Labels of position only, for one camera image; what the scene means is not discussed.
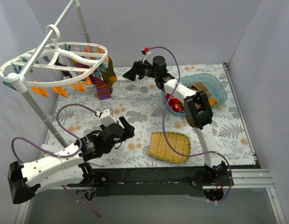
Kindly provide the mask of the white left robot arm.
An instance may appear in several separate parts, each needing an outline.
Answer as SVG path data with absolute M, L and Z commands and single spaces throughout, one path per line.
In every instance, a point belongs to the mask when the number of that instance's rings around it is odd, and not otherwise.
M 21 204 L 44 190 L 62 185 L 99 185 L 102 175 L 95 174 L 89 162 L 134 137 L 135 130 L 124 117 L 103 122 L 100 127 L 53 155 L 32 162 L 11 163 L 7 179 L 13 203 Z

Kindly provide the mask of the mustard yellow sock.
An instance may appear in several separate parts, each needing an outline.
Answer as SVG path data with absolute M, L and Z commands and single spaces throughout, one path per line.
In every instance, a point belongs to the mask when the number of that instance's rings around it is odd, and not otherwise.
M 211 107 L 214 107 L 218 104 L 218 101 L 215 98 L 208 98 L 208 101 Z

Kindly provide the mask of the purple striped sock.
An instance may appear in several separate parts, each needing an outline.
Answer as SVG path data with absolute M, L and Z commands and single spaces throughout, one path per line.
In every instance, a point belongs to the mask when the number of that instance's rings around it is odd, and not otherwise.
M 105 70 L 102 63 L 92 74 L 83 79 L 85 84 L 95 85 L 99 100 L 110 99 L 113 92 L 113 87 L 109 87 L 103 80 L 102 74 Z

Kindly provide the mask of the red white patterned sock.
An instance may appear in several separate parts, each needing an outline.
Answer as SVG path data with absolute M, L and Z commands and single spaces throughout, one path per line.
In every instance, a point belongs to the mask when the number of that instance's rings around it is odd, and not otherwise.
M 174 112 L 177 113 L 185 112 L 184 104 L 174 96 L 170 98 L 168 105 Z

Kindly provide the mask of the olive green orange-toe sock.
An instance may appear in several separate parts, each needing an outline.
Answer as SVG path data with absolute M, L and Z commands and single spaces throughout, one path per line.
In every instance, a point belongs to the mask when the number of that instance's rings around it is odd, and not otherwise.
M 112 87 L 113 84 L 117 82 L 117 76 L 113 69 L 113 61 L 111 57 L 108 56 L 107 59 L 103 62 L 103 65 L 106 69 L 102 74 L 103 80 L 109 87 Z

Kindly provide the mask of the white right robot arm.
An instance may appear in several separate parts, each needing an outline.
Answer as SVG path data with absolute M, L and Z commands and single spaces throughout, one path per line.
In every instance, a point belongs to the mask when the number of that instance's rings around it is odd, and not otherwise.
M 198 154 L 183 154 L 176 151 L 171 146 L 166 131 L 163 130 L 167 145 L 180 156 L 203 155 L 207 182 L 214 186 L 222 182 L 227 174 L 228 162 L 222 154 L 217 152 L 217 145 L 212 132 L 213 112 L 207 94 L 204 91 L 194 91 L 187 88 L 181 84 L 180 79 L 170 75 L 163 56 L 155 56 L 152 64 L 145 59 L 135 61 L 132 68 L 123 75 L 124 78 L 131 81 L 135 81 L 136 76 L 139 76 L 139 79 L 153 78 L 156 87 L 169 94 L 168 101 L 174 97 L 182 102 L 185 108 L 186 121 L 196 132 L 203 151 Z

